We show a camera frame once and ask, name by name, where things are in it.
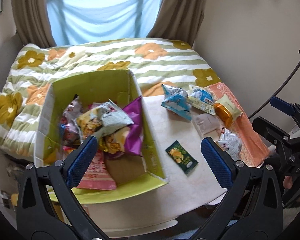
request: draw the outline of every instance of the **brown curtain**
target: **brown curtain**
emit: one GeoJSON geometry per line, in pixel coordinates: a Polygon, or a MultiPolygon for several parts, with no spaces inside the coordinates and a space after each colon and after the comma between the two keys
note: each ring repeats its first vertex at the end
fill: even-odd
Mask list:
{"type": "Polygon", "coordinates": [[[23,44],[41,48],[56,46],[51,33],[46,0],[11,0],[17,33],[23,44]]]}
{"type": "Polygon", "coordinates": [[[147,37],[186,41],[191,46],[203,20],[203,0],[162,0],[147,37]]]}

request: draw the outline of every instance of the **human hand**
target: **human hand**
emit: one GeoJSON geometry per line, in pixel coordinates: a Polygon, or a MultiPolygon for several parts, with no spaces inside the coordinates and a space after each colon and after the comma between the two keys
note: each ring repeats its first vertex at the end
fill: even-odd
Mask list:
{"type": "Polygon", "coordinates": [[[285,187],[286,189],[290,189],[290,188],[292,188],[292,185],[293,185],[292,177],[285,176],[285,178],[283,180],[283,187],[285,187]]]}

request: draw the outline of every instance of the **striped duvet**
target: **striped duvet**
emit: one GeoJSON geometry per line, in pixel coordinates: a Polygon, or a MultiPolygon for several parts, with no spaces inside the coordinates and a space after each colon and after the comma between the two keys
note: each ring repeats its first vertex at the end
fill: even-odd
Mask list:
{"type": "Polygon", "coordinates": [[[39,115],[51,82],[85,72],[130,69],[144,96],[163,94],[161,84],[188,89],[220,82],[185,42],[130,38],[40,49],[26,45],[0,93],[0,148],[33,161],[39,115]]]}

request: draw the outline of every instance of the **curtain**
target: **curtain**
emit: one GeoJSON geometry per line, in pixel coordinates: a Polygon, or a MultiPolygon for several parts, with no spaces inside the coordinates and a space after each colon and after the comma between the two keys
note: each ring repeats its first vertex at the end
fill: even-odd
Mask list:
{"type": "Polygon", "coordinates": [[[23,44],[41,48],[56,45],[47,16],[46,0],[11,0],[13,16],[23,44]]]}
{"type": "Polygon", "coordinates": [[[203,20],[203,0],[162,0],[147,37],[186,41],[191,46],[203,20]]]}
{"type": "Polygon", "coordinates": [[[47,0],[58,46],[146,37],[162,0],[47,0]]]}

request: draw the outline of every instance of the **cardboard box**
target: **cardboard box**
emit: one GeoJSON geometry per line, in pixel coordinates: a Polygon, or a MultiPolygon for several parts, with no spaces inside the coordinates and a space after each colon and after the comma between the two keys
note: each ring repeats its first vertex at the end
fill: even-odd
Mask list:
{"type": "MultiPolygon", "coordinates": [[[[64,109],[79,95],[83,106],[111,99],[120,107],[141,95],[135,76],[129,70],[104,70],[74,75],[51,84],[40,115],[36,138],[34,163],[44,165],[43,159],[56,148],[60,149],[59,122],[64,109]]],[[[143,158],[127,156],[106,161],[106,166],[117,182],[117,189],[110,191],[77,189],[73,192],[81,204],[105,203],[136,196],[168,183],[157,151],[156,140],[148,123],[148,113],[143,107],[144,143],[143,158]]],[[[54,192],[50,198],[57,201],[54,192]]]]}

